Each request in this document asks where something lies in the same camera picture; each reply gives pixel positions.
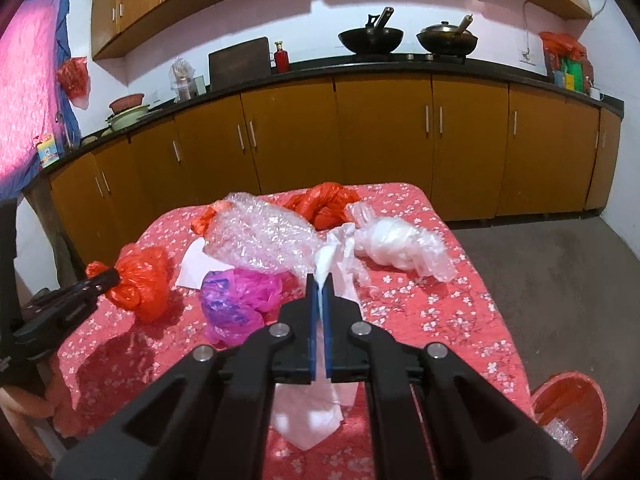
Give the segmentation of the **white green printed plastic bag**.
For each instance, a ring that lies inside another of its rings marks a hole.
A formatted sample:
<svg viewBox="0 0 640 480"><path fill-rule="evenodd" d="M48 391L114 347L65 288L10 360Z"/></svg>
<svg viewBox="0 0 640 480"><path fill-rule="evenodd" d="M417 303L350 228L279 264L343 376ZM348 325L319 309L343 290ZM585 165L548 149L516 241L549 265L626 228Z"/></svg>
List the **white green printed plastic bag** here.
<svg viewBox="0 0 640 480"><path fill-rule="evenodd" d="M352 222L326 233L326 240L314 254L314 281L318 292L331 281L337 297L360 303L356 287L369 287L371 280L366 266L356 256L356 226ZM329 341L329 315L323 300L317 311L316 378L309 385L278 385L270 419L271 427L302 451L340 429L343 410L354 405L358 389L354 382L330 381L324 346Z"/></svg>

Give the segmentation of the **pink purple plastic bag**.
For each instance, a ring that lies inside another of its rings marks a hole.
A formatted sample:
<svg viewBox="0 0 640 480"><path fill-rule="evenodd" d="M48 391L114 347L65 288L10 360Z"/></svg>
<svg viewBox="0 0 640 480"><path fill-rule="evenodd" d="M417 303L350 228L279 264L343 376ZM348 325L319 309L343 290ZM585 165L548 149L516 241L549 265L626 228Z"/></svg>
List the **pink purple plastic bag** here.
<svg viewBox="0 0 640 480"><path fill-rule="evenodd" d="M276 274L242 268L209 271L198 292L207 339L214 346L242 344L278 314L280 305L297 287L298 279L288 271Z"/></svg>

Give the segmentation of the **clear white plastic bag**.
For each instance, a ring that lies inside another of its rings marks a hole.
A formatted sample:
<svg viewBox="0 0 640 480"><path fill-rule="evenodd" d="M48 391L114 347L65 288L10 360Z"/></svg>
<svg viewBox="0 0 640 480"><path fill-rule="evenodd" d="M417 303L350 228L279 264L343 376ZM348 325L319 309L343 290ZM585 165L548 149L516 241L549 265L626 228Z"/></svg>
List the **clear white plastic bag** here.
<svg viewBox="0 0 640 480"><path fill-rule="evenodd" d="M347 217L355 225L355 252L379 266L392 266L431 276L442 283L451 282L457 269L439 232L413 226L399 217L380 217L365 202L348 204Z"/></svg>

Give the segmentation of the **clear bubble wrap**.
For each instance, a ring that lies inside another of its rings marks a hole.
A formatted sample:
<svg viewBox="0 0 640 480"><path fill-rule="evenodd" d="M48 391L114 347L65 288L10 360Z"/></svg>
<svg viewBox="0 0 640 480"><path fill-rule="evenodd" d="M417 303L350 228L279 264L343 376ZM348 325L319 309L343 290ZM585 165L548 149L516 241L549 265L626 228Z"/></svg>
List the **clear bubble wrap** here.
<svg viewBox="0 0 640 480"><path fill-rule="evenodd" d="M316 229L303 217L250 193L231 193L232 207L213 218L204 237L207 255L236 268L276 274L291 272L299 281L314 270L322 246Z"/></svg>

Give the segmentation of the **large red plastic bag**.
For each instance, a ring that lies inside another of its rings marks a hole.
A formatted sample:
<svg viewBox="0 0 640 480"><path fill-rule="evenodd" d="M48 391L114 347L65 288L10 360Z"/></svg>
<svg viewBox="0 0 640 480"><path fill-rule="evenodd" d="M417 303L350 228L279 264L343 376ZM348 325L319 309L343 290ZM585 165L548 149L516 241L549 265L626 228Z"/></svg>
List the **large red plastic bag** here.
<svg viewBox="0 0 640 480"><path fill-rule="evenodd" d="M317 231L324 231L347 222L346 206L359 201L355 190L336 182L323 182L293 195L283 207L299 214Z"/></svg>

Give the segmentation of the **white paper sheet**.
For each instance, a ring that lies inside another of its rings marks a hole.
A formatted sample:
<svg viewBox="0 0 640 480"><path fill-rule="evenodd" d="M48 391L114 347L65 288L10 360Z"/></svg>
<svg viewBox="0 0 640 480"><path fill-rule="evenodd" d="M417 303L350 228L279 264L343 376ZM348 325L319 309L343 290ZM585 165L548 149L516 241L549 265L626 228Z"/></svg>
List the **white paper sheet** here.
<svg viewBox="0 0 640 480"><path fill-rule="evenodd" d="M232 269L228 263L221 262L204 252L206 240L199 237L186 250L181 263L176 285L179 287L200 290L206 274L224 272Z"/></svg>

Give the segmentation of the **small red plastic bag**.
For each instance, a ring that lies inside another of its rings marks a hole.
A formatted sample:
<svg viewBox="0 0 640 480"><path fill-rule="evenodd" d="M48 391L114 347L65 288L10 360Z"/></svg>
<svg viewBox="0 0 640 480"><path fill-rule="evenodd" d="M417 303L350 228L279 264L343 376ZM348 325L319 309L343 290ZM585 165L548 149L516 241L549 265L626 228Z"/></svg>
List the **small red plastic bag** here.
<svg viewBox="0 0 640 480"><path fill-rule="evenodd" d="M232 203L228 200L216 200L216 202L207 205L202 214L191 222L191 231L197 236L205 236L213 218L231 207Z"/></svg>

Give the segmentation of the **red plastic trash basket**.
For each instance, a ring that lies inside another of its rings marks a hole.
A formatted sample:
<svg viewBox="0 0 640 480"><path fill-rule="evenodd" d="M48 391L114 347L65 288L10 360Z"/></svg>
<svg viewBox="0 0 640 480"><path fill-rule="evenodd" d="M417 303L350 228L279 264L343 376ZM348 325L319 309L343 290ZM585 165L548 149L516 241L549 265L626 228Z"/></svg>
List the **red plastic trash basket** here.
<svg viewBox="0 0 640 480"><path fill-rule="evenodd" d="M597 382L581 372L555 374L532 392L532 407L537 424L573 455L585 477L608 426L608 407Z"/></svg>

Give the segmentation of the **lower wooden kitchen cabinets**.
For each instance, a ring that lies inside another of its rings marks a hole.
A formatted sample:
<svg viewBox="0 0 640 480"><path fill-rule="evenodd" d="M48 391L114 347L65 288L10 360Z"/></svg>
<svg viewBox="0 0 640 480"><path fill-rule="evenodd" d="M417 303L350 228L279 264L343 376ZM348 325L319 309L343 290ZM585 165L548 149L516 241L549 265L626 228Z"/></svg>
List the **lower wooden kitchen cabinets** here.
<svg viewBox="0 0 640 480"><path fill-rule="evenodd" d="M620 114L470 77L348 75L191 105L48 177L83 262L112 263L161 214L232 192L410 183L446 221L600 210Z"/></svg>

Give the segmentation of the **red floral tablecloth table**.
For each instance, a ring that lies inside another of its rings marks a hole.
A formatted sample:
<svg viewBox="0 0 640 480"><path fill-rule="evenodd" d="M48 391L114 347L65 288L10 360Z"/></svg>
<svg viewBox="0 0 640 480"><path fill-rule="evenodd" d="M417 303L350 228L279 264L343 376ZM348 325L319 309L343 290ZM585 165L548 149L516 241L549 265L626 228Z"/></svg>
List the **red floral tablecloth table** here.
<svg viewBox="0 0 640 480"><path fill-rule="evenodd" d="M358 296L366 321L413 347L448 344L526 415L533 413L529 385L506 323L489 292L424 193L407 183L359 185L359 197L383 217L442 234L457 276L450 283L366 266L372 282ZM101 298L96 313L58 350L60 369L82 429L93 432L186 352L206 341L206 322L196 292L171 289L163 318L139 325L134 316ZM371 479L374 466L366 393L344 411L335 434L308 451L268 434L267 479Z"/></svg>

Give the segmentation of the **red basin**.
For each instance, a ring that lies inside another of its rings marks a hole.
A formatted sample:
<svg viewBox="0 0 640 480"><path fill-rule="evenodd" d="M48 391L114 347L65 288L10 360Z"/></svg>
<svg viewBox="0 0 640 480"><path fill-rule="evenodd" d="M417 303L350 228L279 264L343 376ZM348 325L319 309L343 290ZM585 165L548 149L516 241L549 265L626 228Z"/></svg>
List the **red basin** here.
<svg viewBox="0 0 640 480"><path fill-rule="evenodd" d="M140 106L143 102L144 94L143 93L133 93L128 94L128 96L122 96L121 98L116 99L111 102L110 109L113 114L119 114L124 112L125 110L129 110L130 108Z"/></svg>

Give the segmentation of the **hanging red bag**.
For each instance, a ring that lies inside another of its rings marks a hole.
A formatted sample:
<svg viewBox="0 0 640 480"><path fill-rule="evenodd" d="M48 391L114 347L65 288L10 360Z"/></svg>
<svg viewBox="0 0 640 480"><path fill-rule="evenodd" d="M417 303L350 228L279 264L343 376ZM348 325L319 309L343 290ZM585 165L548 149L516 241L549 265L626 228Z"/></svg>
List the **hanging red bag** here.
<svg viewBox="0 0 640 480"><path fill-rule="evenodd" d="M81 110L89 107L91 79L85 56L64 61L56 71L56 79L74 107Z"/></svg>

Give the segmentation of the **pink floral door curtain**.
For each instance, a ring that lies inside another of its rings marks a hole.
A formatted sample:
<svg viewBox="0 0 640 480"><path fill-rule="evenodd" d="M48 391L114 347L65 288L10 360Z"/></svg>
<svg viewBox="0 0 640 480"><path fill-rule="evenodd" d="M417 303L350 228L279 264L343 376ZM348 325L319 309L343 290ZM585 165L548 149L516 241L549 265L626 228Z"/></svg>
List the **pink floral door curtain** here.
<svg viewBox="0 0 640 480"><path fill-rule="evenodd" d="M70 60L70 0L24 0L1 36L1 197L21 194L41 169L38 145L60 154L80 141L72 103L58 81Z"/></svg>

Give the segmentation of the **clear jar with bag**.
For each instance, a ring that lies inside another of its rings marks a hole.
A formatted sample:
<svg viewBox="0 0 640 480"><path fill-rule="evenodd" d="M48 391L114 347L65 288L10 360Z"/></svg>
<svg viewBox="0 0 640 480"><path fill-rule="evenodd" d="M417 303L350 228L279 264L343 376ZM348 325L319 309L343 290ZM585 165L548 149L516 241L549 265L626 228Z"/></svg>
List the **clear jar with bag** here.
<svg viewBox="0 0 640 480"><path fill-rule="evenodd" d="M198 95L194 79L195 70L183 58L176 58L169 69L171 89L176 94L176 102L184 102Z"/></svg>

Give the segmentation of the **dark cutting board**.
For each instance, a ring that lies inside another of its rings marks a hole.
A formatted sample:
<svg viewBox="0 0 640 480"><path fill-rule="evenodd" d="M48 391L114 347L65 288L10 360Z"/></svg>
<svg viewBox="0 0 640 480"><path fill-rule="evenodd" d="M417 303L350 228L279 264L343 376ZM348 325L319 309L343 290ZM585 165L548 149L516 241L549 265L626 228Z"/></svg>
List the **dark cutting board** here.
<svg viewBox="0 0 640 480"><path fill-rule="evenodd" d="M269 77L268 38L255 38L209 53L208 69L211 92Z"/></svg>

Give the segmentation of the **red bottle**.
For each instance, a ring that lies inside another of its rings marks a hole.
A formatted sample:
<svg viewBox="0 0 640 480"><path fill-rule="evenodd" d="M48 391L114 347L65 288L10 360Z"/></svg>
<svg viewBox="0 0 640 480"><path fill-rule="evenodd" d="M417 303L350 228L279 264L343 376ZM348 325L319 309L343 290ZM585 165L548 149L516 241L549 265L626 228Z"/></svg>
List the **red bottle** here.
<svg viewBox="0 0 640 480"><path fill-rule="evenodd" d="M288 52L283 49L282 41L276 41L274 45L276 46L276 50L273 53L273 59L276 63L277 73L287 73L290 70L290 60L288 59Z"/></svg>

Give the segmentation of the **black countertop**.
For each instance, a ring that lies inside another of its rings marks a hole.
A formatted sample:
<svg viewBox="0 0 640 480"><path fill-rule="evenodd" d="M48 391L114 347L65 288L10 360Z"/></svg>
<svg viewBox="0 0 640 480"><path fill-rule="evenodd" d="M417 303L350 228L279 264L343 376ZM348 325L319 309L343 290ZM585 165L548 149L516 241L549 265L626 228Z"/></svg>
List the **black countertop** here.
<svg viewBox="0 0 640 480"><path fill-rule="evenodd" d="M149 114L146 114L128 128L111 134L108 134L105 130L97 131L96 136L98 140L69 152L52 165L41 169L39 175L42 178L50 176L50 174L64 168L66 165L96 148L116 141L122 136L130 138L130 136L134 136L139 129L194 106L219 101L228 98L228 96L236 96L237 94L249 91L282 86L282 84L292 84L293 82L319 78L334 79L337 76L352 75L447 75L507 82L508 84L524 84L524 86L566 96L567 98L592 107L604 108L618 118L625 116L625 102L614 98L614 96L604 96L602 100L598 101L583 93L558 87L544 75L500 63L477 60L476 58L467 58L463 62L436 62L429 61L423 54L390 54L382 56L382 58L360 58L354 54L340 55L331 56L330 58L316 58L315 60L295 62L292 70L287 73L271 74L266 78L243 82L242 84L236 84L235 86L223 88L218 91L209 91L202 96L197 96L186 102L163 102L160 106L150 110Z"/></svg>

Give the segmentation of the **white mug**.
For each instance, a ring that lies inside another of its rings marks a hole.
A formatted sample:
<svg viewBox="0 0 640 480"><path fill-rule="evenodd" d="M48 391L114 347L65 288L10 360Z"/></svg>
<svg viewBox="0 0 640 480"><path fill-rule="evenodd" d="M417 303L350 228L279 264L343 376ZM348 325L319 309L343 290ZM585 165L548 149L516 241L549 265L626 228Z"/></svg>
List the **white mug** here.
<svg viewBox="0 0 640 480"><path fill-rule="evenodd" d="M594 99L596 101L601 101L602 100L602 93L601 91L596 88L596 87L591 87L589 89L589 95L591 99Z"/></svg>

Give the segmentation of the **green package on counter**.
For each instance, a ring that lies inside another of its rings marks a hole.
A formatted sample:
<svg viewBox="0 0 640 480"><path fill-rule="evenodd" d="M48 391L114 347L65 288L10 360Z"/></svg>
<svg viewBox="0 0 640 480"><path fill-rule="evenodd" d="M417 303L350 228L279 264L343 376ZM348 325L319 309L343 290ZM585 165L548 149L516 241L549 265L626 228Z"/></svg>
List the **green package on counter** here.
<svg viewBox="0 0 640 480"><path fill-rule="evenodd" d="M584 92L584 74L582 62L572 58L561 58L561 70L564 78L564 87L575 92Z"/></svg>

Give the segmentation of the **black lidded wok right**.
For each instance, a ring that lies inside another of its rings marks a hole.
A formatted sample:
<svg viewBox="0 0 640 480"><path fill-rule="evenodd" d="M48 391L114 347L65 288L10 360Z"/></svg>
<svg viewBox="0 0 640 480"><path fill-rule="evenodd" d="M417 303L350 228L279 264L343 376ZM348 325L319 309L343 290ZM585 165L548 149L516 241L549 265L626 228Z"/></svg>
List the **black lidded wok right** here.
<svg viewBox="0 0 640 480"><path fill-rule="evenodd" d="M469 31L472 21L472 14L466 14L457 25L442 21L422 29L416 35L416 39L434 56L466 58L476 49L478 43L477 36Z"/></svg>

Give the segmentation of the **black wok left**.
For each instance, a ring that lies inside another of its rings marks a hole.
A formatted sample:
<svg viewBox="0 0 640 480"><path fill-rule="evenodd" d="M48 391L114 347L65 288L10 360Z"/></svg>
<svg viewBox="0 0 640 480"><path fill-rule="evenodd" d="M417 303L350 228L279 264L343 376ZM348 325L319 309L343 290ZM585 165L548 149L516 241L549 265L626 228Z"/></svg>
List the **black wok left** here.
<svg viewBox="0 0 640 480"><path fill-rule="evenodd" d="M370 14L363 27L340 32L338 39L347 50L356 55L391 54L404 38L401 29L387 26L393 13L394 9L386 6L381 14Z"/></svg>

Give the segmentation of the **red bag on counter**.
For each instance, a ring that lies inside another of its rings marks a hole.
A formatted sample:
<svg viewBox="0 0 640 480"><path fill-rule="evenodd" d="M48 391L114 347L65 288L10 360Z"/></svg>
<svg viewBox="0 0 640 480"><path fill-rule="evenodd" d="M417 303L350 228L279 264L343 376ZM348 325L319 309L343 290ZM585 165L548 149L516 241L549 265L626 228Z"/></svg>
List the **red bag on counter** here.
<svg viewBox="0 0 640 480"><path fill-rule="evenodd" d="M587 49L573 36L565 32L540 32L544 52L553 53L559 58L581 61L587 57Z"/></svg>

